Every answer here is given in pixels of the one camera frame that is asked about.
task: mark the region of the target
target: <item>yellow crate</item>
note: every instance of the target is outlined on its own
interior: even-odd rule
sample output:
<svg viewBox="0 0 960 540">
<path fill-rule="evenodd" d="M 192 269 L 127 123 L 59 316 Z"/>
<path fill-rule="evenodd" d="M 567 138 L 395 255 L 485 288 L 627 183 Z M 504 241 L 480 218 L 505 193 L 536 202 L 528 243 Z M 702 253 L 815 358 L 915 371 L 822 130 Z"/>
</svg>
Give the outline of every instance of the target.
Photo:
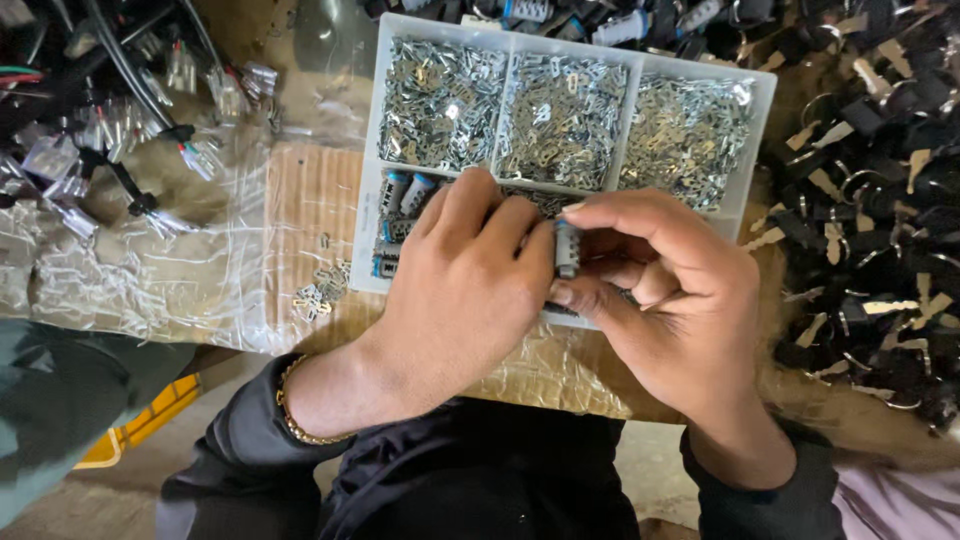
<svg viewBox="0 0 960 540">
<path fill-rule="evenodd" d="M 110 428 L 74 469 L 112 467 L 120 456 L 147 439 L 171 418 L 196 401 L 201 393 L 200 374 L 175 380 L 136 418 L 120 428 Z"/>
</svg>

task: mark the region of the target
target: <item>green wire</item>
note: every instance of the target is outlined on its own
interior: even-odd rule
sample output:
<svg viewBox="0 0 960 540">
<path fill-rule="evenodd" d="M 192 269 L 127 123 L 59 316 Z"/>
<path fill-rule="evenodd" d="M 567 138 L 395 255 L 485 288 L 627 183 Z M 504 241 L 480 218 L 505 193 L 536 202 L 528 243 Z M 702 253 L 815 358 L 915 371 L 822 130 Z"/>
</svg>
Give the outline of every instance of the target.
<svg viewBox="0 0 960 540">
<path fill-rule="evenodd" d="M 34 73 L 39 73 L 39 71 L 37 71 L 37 70 L 35 70 L 35 69 L 31 69 L 31 68 L 29 68 L 29 67 L 20 67 L 20 66 L 18 66 L 18 65 L 0 65 L 0 73 L 29 73 L 29 74 L 34 74 Z"/>
</svg>

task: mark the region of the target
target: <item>concrete floor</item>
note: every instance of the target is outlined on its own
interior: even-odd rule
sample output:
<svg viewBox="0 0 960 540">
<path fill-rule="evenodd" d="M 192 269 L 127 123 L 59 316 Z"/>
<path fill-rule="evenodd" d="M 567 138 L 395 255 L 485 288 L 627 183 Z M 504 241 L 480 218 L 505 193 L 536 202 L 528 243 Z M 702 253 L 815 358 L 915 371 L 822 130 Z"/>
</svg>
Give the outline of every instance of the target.
<svg viewBox="0 0 960 540">
<path fill-rule="evenodd" d="M 154 537 L 156 494 L 172 473 L 190 463 L 193 442 L 244 382 L 270 360 L 242 354 L 203 372 L 204 394 L 144 444 L 107 469 L 75 471 L 8 528 L 2 540 L 113 540 Z M 678 452 L 681 426 L 630 422 L 617 448 L 616 467 L 638 519 L 696 528 L 697 488 Z M 328 486 L 339 459 L 317 468 Z"/>
</svg>

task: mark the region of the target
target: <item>wrist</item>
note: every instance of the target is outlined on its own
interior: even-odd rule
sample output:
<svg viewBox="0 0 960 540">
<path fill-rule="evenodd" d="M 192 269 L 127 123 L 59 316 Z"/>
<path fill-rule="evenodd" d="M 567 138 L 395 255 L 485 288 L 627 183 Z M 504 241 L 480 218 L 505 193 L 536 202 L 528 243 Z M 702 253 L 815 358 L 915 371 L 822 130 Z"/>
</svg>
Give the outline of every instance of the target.
<svg viewBox="0 0 960 540">
<path fill-rule="evenodd" d="M 712 475 L 741 489 L 779 488 L 797 466 L 793 443 L 756 392 L 713 414 L 691 418 L 690 448 Z"/>
<path fill-rule="evenodd" d="M 308 358 L 284 387 L 287 412 L 301 429 L 333 437 L 414 416 L 407 384 L 392 375 L 375 342 L 361 338 Z"/>
</svg>

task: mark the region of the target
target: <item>finger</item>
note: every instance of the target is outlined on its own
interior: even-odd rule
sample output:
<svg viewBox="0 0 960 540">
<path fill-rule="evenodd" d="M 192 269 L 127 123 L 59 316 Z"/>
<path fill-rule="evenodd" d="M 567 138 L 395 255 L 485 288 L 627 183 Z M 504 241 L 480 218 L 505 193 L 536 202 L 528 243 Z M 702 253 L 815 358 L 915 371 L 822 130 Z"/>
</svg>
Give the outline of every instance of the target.
<svg viewBox="0 0 960 540">
<path fill-rule="evenodd" d="M 632 289 L 640 283 L 646 267 L 646 264 L 629 258 L 604 257 L 585 262 L 581 272 L 618 287 Z"/>
<path fill-rule="evenodd" d="M 655 189 L 594 195 L 562 216 L 581 229 L 611 228 L 646 238 L 672 263 L 687 292 L 715 294 L 735 278 L 730 244 L 693 210 Z"/>
<path fill-rule="evenodd" d="M 437 221 L 440 219 L 440 214 L 444 210 L 446 195 L 449 192 L 450 185 L 447 184 L 441 187 L 440 191 L 437 191 L 433 197 L 430 197 L 430 202 L 426 204 L 426 208 L 420 213 L 420 219 L 417 220 L 417 225 L 414 226 L 414 229 L 410 231 L 410 236 L 423 238 L 430 234 L 430 231 L 433 230 L 437 225 Z"/>
<path fill-rule="evenodd" d="M 647 265 L 639 282 L 630 289 L 641 306 L 650 306 L 670 298 L 681 290 L 681 286 L 677 276 L 664 266 L 662 260 L 657 260 Z"/>
<path fill-rule="evenodd" d="M 553 221 L 541 221 L 527 236 L 517 260 L 537 278 L 542 276 L 545 288 L 553 278 L 554 255 Z"/>
<path fill-rule="evenodd" d="M 500 190 L 489 172 L 471 167 L 465 170 L 446 195 L 444 210 L 434 227 L 438 233 L 474 238 L 480 233 L 491 206 L 500 200 Z"/>
<path fill-rule="evenodd" d="M 622 254 L 640 262 L 648 262 L 658 256 L 645 238 L 613 229 L 585 231 L 580 241 L 580 253 L 583 258 Z"/>
<path fill-rule="evenodd" d="M 485 246 L 513 257 L 530 229 L 540 219 L 537 206 L 527 199 L 514 195 L 500 204 L 484 225 L 477 240 Z"/>
<path fill-rule="evenodd" d="M 593 321 L 607 335 L 614 347 L 626 339 L 653 337 L 654 329 L 645 324 L 645 315 L 622 296 L 612 285 L 595 276 L 578 276 L 573 280 L 555 280 L 547 300 L 573 309 Z"/>
</svg>

